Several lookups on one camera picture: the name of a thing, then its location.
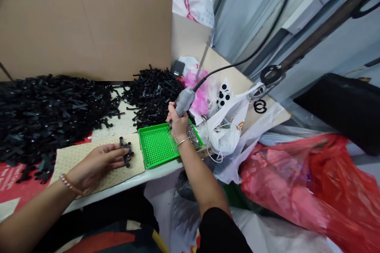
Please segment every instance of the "black ring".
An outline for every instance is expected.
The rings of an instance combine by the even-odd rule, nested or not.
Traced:
[[[267,79],[266,75],[270,72],[274,72],[274,76]],[[264,85],[275,83],[278,79],[282,76],[282,69],[278,68],[277,65],[269,65],[266,68],[264,68],[260,73],[260,80]]]
[[[267,110],[266,102],[264,100],[261,100],[261,99],[255,101],[253,103],[253,109],[255,110],[256,113],[259,113],[259,114],[265,113]]]
[[[360,11],[361,8],[363,8],[363,6],[365,4],[367,4],[370,0],[361,0],[360,3],[355,7],[355,9],[352,11],[351,13],[351,17],[353,19],[358,19],[358,18],[361,18],[361,17],[364,17],[365,15],[369,14],[370,12],[372,12],[373,10],[377,9],[380,7],[380,2],[378,2],[376,5],[372,6],[371,8],[369,8],[368,10],[366,11]]]

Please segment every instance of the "red plastic bag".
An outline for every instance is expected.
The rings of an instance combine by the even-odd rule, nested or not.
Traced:
[[[323,134],[257,145],[241,164],[241,189],[292,223],[327,235],[344,252],[380,252],[379,187],[355,167],[347,142]]]

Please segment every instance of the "black bag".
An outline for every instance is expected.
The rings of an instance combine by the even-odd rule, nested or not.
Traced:
[[[341,132],[366,154],[380,154],[380,88],[327,73],[293,101]]]

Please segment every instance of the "bracelet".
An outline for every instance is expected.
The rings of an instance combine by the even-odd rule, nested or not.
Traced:
[[[83,195],[84,192],[77,189],[76,187],[74,187],[72,185],[72,183],[67,179],[66,177],[66,174],[61,174],[59,175],[59,178],[61,179],[62,183],[64,183],[64,185],[66,186],[66,188],[69,188],[70,190],[72,190],[73,192],[79,194],[79,195]]]
[[[185,138],[183,141],[181,141],[179,144],[177,144],[177,147],[179,147],[184,141],[190,139],[190,137]]]

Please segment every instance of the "person's left hand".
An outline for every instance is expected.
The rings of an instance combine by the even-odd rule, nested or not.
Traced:
[[[67,179],[79,190],[86,190],[113,169],[125,166],[123,156],[129,152],[120,144],[106,144],[94,148],[67,173]]]

